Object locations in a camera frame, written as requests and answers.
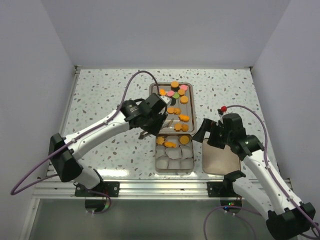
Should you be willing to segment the orange ridged flower cookie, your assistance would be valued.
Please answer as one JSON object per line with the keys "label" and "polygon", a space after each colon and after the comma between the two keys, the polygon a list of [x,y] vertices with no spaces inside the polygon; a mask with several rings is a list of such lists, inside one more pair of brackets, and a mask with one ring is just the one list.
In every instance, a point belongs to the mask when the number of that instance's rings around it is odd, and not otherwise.
{"label": "orange ridged flower cookie", "polygon": [[175,115],[180,115],[181,114],[181,109],[180,108],[174,108],[173,113]]}

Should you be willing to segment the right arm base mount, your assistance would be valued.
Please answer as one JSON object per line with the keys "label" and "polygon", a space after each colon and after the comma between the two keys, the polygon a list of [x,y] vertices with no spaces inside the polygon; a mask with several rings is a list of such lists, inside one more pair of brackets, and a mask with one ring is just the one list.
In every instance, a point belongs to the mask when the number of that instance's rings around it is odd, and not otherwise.
{"label": "right arm base mount", "polygon": [[208,181],[206,186],[209,198],[235,198],[239,196],[233,191],[227,190],[222,181]]}

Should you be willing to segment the orange dotted round cookie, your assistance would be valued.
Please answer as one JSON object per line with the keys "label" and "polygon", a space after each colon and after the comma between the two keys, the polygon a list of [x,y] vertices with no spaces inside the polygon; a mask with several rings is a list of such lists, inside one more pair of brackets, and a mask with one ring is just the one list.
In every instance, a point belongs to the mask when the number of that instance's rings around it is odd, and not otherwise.
{"label": "orange dotted round cookie", "polygon": [[182,145],[187,145],[189,142],[190,142],[190,137],[188,135],[182,135],[180,138],[179,138],[179,142],[182,144]]}

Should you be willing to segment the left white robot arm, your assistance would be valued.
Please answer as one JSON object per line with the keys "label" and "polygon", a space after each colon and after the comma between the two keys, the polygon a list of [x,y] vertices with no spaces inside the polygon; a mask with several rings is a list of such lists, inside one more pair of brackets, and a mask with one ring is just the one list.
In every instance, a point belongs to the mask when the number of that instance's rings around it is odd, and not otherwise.
{"label": "left white robot arm", "polygon": [[92,196],[103,193],[99,173],[79,163],[96,146],[131,129],[140,128],[157,136],[167,118],[171,99],[152,93],[146,99],[122,101],[116,110],[92,125],[67,136],[54,134],[49,142],[49,159],[63,183],[75,181]]}

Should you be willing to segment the plain orange round cookie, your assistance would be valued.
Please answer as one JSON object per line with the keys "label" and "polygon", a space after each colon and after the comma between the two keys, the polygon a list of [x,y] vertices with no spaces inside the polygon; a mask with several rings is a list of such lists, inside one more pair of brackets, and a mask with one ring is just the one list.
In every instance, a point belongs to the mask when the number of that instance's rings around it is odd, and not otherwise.
{"label": "plain orange round cookie", "polygon": [[175,109],[174,109],[173,107],[169,107],[169,108],[167,109],[167,113],[168,113],[168,114],[174,114],[174,111],[175,111]]}

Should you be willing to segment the steel serving tongs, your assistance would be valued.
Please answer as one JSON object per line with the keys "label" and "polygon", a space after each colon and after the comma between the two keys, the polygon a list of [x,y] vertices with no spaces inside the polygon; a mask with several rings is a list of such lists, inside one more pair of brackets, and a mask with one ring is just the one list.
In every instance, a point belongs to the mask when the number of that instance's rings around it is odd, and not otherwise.
{"label": "steel serving tongs", "polygon": [[145,139],[146,137],[148,137],[148,136],[150,136],[150,135],[157,136],[158,133],[159,133],[162,129],[170,127],[173,122],[174,122],[174,120],[171,119],[170,121],[165,121],[161,127],[160,127],[160,126],[155,126],[154,128],[150,128],[150,129],[148,129],[148,130],[143,130],[143,131],[139,134],[138,139],[139,139],[139,140],[143,140],[143,139]]}

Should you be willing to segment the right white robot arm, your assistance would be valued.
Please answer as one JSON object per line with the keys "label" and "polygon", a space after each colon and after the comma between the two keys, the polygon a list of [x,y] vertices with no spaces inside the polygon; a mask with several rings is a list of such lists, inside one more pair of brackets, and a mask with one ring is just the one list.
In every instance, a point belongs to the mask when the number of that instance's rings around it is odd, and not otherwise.
{"label": "right white robot arm", "polygon": [[265,219],[275,240],[289,240],[317,227],[313,205],[304,203],[286,184],[266,155],[266,144],[255,135],[247,134],[237,113],[221,113],[219,121],[205,118],[193,141],[202,142],[206,133],[209,133],[209,146],[219,149],[229,146],[263,188],[260,190],[241,170],[236,170],[224,175],[221,196],[245,198]]}

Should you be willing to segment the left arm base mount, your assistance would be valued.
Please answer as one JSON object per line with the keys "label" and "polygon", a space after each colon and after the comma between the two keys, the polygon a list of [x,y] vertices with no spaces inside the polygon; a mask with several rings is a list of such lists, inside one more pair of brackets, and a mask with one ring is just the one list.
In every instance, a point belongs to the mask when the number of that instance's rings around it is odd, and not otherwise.
{"label": "left arm base mount", "polygon": [[86,189],[84,185],[75,184],[76,197],[102,197],[108,195],[109,197],[117,198],[119,196],[120,183],[118,181],[104,181],[99,183],[93,189]]}

